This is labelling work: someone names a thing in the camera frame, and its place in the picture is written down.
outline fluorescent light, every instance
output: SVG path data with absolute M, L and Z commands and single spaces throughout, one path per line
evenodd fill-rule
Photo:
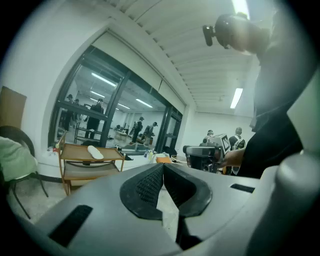
M 250 20 L 249 9 L 246 0 L 232 0 L 232 4 L 235 13 L 244 13 L 247 15 L 248 20 Z
M 231 103 L 231 106 L 230 106 L 230 109 L 235 109 L 239 100 L 240 100 L 240 97 L 241 97 L 241 94 L 242 94 L 242 91 L 244 89 L 242 88 L 237 88 L 235 89 L 235 93 L 234 93 L 234 96 L 233 96 L 233 100 L 232 100 L 232 103 Z
M 122 106 L 122 107 L 124 107 L 124 108 L 126 108 L 126 109 L 130 109 L 129 107 L 127 107 L 127 106 L 124 106 L 124 105 L 121 105 L 120 103 L 118 103 L 118 105 L 120 105 L 120 106 Z
M 148 106 L 149 108 L 152 108 L 152 106 L 150 106 L 149 104 L 143 102 L 141 99 L 136 98 L 135 100 L 140 102 L 140 103 L 142 103 L 142 104 L 144 104 L 144 105 L 146 105 L 146 106 Z
M 104 79 L 103 77 L 101 77 L 101 76 L 99 76 L 99 75 L 97 75 L 97 74 L 95 74 L 95 73 L 91 73 L 91 75 L 93 75 L 94 77 L 96 77 L 96 78 L 98 78 L 98 79 L 106 82 L 107 84 L 109 84 L 109 85 L 111 85 L 111 86 L 114 86 L 114 87 L 117 86 L 115 83 L 110 82 L 109 80 Z
M 101 95 L 101 94 L 99 94 L 99 93 L 96 93 L 96 92 L 94 92 L 94 91 L 90 91 L 91 93 L 93 93 L 93 94 L 95 94 L 95 95 L 98 95 L 98 96 L 101 96 L 101 97 L 105 97 L 105 96 L 103 96 L 103 95 Z

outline chair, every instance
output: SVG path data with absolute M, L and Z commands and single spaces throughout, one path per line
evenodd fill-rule
M 62 184 L 67 196 L 70 195 L 72 190 L 71 181 L 94 180 L 102 176 L 122 172 L 125 156 L 121 155 L 115 148 L 98 147 L 100 151 L 108 151 L 110 157 L 108 157 L 109 159 L 97 161 L 88 153 L 87 146 L 66 143 L 66 134 L 67 131 L 62 135 L 55 147 L 58 152 Z M 115 160 L 122 160 L 120 171 L 115 166 Z
M 22 131 L 20 130 L 19 128 L 16 128 L 16 127 L 13 127 L 13 126 L 9 126 L 9 125 L 6 125 L 6 126 L 1 126 L 0 127 L 0 136 L 1 137 L 4 137 L 4 138 L 8 138 L 12 141 L 15 141 L 15 142 L 18 142 L 20 143 L 22 146 L 24 146 L 25 148 L 28 148 L 29 151 L 30 151 L 30 154 L 35 157 L 35 148 L 34 148 L 34 145 L 32 143 L 32 141 L 30 140 L 30 138 Z M 24 206 L 21 204 L 21 202 L 19 201 L 18 199 L 18 196 L 16 194 L 16 186 L 17 186 L 17 183 L 18 182 L 21 182 L 23 180 L 26 180 L 28 179 L 30 176 L 32 176 L 34 173 L 31 172 L 27 175 L 24 175 L 22 177 L 18 177 L 16 179 L 12 179 L 10 181 L 6 181 L 4 183 L 4 187 L 7 189 L 7 192 L 9 191 L 9 189 L 11 188 L 12 189 L 12 192 L 13 192 L 13 195 L 16 199 L 16 201 L 18 202 L 18 204 L 20 205 L 20 207 L 22 208 L 23 212 L 25 213 L 25 215 L 28 217 L 28 219 L 30 220 L 30 216 L 29 214 L 27 213 L 27 211 L 25 210 Z M 36 175 L 36 178 L 40 181 L 40 185 L 41 185 L 41 188 L 45 194 L 45 196 L 48 198 L 48 194 L 44 188 L 44 185 L 42 183 L 42 180 L 41 180 L 41 177 L 39 175 L 39 173 L 36 171 L 35 172 L 35 175 Z

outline tiled floor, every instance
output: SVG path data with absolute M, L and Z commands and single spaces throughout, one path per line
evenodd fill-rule
M 29 221 L 32 223 L 36 223 L 46 211 L 66 197 L 61 183 L 43 181 L 43 185 L 49 197 L 46 197 L 40 186 L 40 182 L 35 178 L 23 180 L 16 185 L 16 194 L 30 215 L 31 219 Z M 27 219 L 27 216 L 17 203 L 12 190 L 10 190 L 7 200 L 14 213 Z M 162 189 L 159 193 L 157 209 L 163 212 L 163 228 L 175 240 L 179 210 L 165 189 Z

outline ceiling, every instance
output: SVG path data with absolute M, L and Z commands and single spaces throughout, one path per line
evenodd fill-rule
M 99 98 L 101 98 L 101 96 L 96 95 L 92 92 L 100 94 L 104 96 L 103 102 L 107 105 L 108 102 L 110 101 L 112 93 L 115 90 L 115 87 L 94 77 L 92 75 L 92 72 L 93 71 L 88 67 L 85 67 L 85 66 L 80 67 L 80 69 L 78 70 L 74 78 L 75 83 L 77 85 L 77 90 L 79 91 L 80 94 L 87 97 L 88 99 L 92 98 L 92 99 L 98 100 Z M 120 80 L 114 79 L 111 82 L 114 84 L 117 84 L 120 82 Z M 152 108 L 138 102 L 136 99 L 140 99 L 141 101 L 149 104 L 150 106 L 152 106 Z M 131 80 L 129 80 L 126 83 L 126 86 L 119 99 L 119 103 L 130 108 L 130 109 L 127 109 L 121 105 L 118 105 L 117 108 L 123 112 L 164 111 L 166 108 L 165 105 L 163 105 L 160 101 L 155 99 L 148 92 L 141 89 L 137 84 L 135 84 Z
M 176 89 L 178 95 L 182 95 L 182 90 L 190 94 L 197 111 L 252 116 L 251 96 L 239 102 L 238 110 L 230 109 L 230 105 L 236 88 L 244 88 L 244 95 L 249 93 L 246 90 L 253 91 L 254 80 L 249 78 L 256 76 L 259 71 L 253 66 L 253 63 L 256 64 L 253 61 L 255 57 L 243 55 L 233 49 L 224 49 L 216 39 L 213 39 L 213 46 L 208 47 L 202 32 L 202 26 L 214 25 L 219 15 L 234 13 L 231 0 L 104 0 L 104 2 L 108 5 L 110 15 L 121 12 L 139 26 L 148 37 L 146 39 L 152 39 L 152 43 L 169 60 L 163 62 L 163 66 L 166 70 L 170 69 L 169 72 L 174 77 L 170 85 Z M 261 27 L 270 27 L 271 24 L 272 7 L 269 2 L 247 1 L 250 19 Z M 126 37 L 120 29 L 110 26 L 110 30 L 132 44 L 142 56 L 144 55 L 145 50 L 139 44 L 134 45 L 135 41 Z M 184 98 L 185 104 L 189 104 L 188 101 Z

